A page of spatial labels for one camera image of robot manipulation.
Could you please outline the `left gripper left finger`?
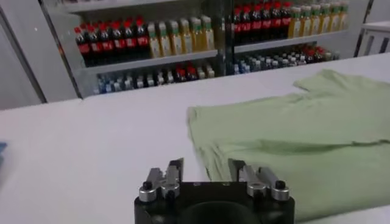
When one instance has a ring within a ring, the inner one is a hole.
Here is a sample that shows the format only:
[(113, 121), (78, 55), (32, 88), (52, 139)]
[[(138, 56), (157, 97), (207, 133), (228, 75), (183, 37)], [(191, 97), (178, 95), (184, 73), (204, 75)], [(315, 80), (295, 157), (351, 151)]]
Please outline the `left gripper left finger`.
[(168, 194), (177, 198), (180, 195), (183, 162), (183, 158), (171, 160), (165, 173), (158, 167), (151, 168), (138, 190), (138, 199), (143, 203), (152, 203), (158, 197), (167, 198)]

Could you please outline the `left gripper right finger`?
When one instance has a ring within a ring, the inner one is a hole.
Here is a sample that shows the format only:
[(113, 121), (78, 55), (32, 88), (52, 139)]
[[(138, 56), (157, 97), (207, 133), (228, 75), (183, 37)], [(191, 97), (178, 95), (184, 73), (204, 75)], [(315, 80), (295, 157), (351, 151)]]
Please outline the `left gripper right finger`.
[(254, 169), (243, 160), (228, 159), (233, 181), (246, 183), (247, 194), (252, 198), (270, 197), (275, 201), (288, 201), (290, 190), (286, 182), (277, 178), (268, 167)]

